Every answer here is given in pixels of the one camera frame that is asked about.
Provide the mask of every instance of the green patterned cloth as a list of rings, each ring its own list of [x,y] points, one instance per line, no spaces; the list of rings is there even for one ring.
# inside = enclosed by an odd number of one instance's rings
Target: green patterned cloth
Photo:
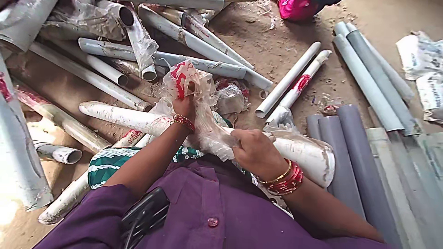
[[[232,128],[229,120],[222,118],[218,113],[213,112],[215,121],[225,127]],[[96,189],[103,184],[133,155],[135,155],[141,147],[118,147],[108,148],[98,152],[92,157],[88,168],[88,184],[91,189]],[[195,159],[204,156],[200,150],[191,147],[180,146],[179,150],[172,158],[173,163],[183,162],[185,159]]]

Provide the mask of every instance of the hand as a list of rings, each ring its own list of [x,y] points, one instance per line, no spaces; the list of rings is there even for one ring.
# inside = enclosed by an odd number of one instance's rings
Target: hand
[[[232,147],[235,160],[260,180],[275,180],[288,170],[289,164],[261,130],[235,129],[231,135],[240,140],[239,147]]]
[[[195,85],[193,82],[189,82],[188,89],[194,92]],[[192,123],[195,121],[195,107],[194,107],[194,94],[185,96],[183,99],[176,98],[172,102],[172,107],[176,114],[187,117]]]

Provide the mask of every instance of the dirt ground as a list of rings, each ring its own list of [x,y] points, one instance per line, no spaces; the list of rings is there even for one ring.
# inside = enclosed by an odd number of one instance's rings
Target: dirt ground
[[[442,10],[443,4],[438,0],[343,0],[336,6],[323,9],[313,21],[295,24],[280,19],[275,3],[259,0],[231,4],[210,22],[210,29],[252,63],[257,72],[275,84],[313,42],[320,41],[322,49],[334,51],[292,107],[294,122],[300,132],[305,134],[305,117],[318,113],[318,101],[324,93],[339,98],[344,104],[358,105],[365,127],[373,126],[365,97],[333,47],[332,31],[336,22],[353,22],[387,61],[401,72],[395,42],[410,31],[418,30],[426,32],[434,40],[442,39]],[[160,45],[160,51],[199,56],[159,32],[154,32],[153,36]],[[13,75],[92,130],[97,130],[110,143],[115,143],[127,131],[127,128],[86,116],[78,110],[78,104],[84,101],[102,101],[125,107],[124,104],[32,52],[23,55],[18,61],[23,63],[11,70]],[[128,90],[146,101],[152,101],[142,93],[143,88],[144,84],[132,82]],[[236,128],[261,129],[264,126],[265,119],[257,118],[254,114],[255,108],[261,103],[259,90],[252,87],[251,91],[251,111],[239,115]],[[410,109],[416,118],[422,120],[418,96]],[[43,162],[53,194],[57,197],[73,179],[77,179],[86,170],[93,153],[48,120],[32,122],[28,126],[34,139],[83,151],[81,161],[75,165]],[[423,127],[428,133],[443,131],[441,126],[427,122],[423,122]],[[54,226],[38,223],[37,217],[43,209],[25,212],[20,202],[14,199],[14,190],[9,187],[11,179],[4,174],[0,174],[0,179],[0,248],[31,248]]]

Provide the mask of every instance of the red bangle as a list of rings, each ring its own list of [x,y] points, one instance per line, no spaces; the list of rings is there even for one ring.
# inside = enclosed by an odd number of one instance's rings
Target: red bangle
[[[294,192],[300,187],[303,180],[303,171],[296,162],[291,162],[289,171],[284,174],[284,177],[277,181],[262,182],[263,186],[267,188],[272,195],[280,196],[287,195]]]
[[[174,122],[177,122],[177,123],[180,123],[180,124],[186,126],[191,131],[191,133],[195,132],[194,124],[191,122],[191,120],[189,120],[189,118],[187,118],[187,117],[185,117],[183,115],[175,114],[169,124],[171,125]]]

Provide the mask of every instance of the purple shirt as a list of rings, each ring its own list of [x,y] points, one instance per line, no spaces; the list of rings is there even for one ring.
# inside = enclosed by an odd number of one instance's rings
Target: purple shirt
[[[272,202],[254,194],[255,186],[235,181],[237,173],[226,177],[212,166],[204,160],[169,165],[151,187],[162,187],[171,201],[165,224],[145,236],[137,249],[390,248],[363,238],[315,239]],[[35,248],[119,249],[121,219],[136,201],[123,185],[93,190]]]

